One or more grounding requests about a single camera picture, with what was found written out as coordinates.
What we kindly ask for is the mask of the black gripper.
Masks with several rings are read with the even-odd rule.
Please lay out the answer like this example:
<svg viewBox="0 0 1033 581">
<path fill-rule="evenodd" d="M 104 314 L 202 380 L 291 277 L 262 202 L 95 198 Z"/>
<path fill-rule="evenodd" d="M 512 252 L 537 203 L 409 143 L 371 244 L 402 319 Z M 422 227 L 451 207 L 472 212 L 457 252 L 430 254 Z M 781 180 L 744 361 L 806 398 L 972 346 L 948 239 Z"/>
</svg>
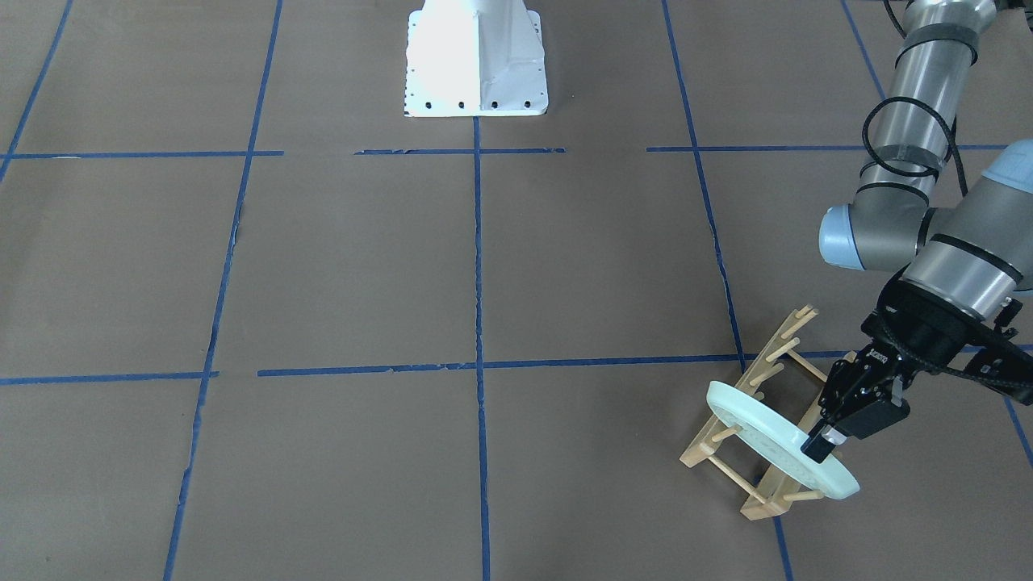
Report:
<svg viewBox="0 0 1033 581">
<path fill-rule="evenodd" d="M 936 374 L 951 363 L 973 322 L 981 323 L 939 295 L 890 279 L 862 323 L 870 343 L 831 369 L 819 397 L 822 418 L 801 452 L 820 464 L 848 438 L 871 437 L 906 419 L 904 392 L 919 372 Z"/>
</svg>

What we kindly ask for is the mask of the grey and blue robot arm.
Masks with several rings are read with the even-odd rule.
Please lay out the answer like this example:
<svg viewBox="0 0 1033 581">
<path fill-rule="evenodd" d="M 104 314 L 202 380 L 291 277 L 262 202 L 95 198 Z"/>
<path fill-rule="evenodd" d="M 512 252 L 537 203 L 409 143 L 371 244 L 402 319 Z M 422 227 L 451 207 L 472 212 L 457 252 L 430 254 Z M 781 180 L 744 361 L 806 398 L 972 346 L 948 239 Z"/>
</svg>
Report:
<svg viewBox="0 0 1033 581">
<path fill-rule="evenodd" d="M 1031 356 L 1012 342 L 1031 293 L 1031 142 L 1005 148 L 973 186 L 956 114 L 981 34 L 1029 1 L 910 1 L 888 97 L 864 119 L 867 160 L 847 205 L 827 210 L 831 265 L 890 273 L 862 323 L 870 345 L 831 368 L 801 451 L 822 462 L 846 439 L 905 419 L 918 373 L 980 383 L 1031 403 Z"/>
</svg>

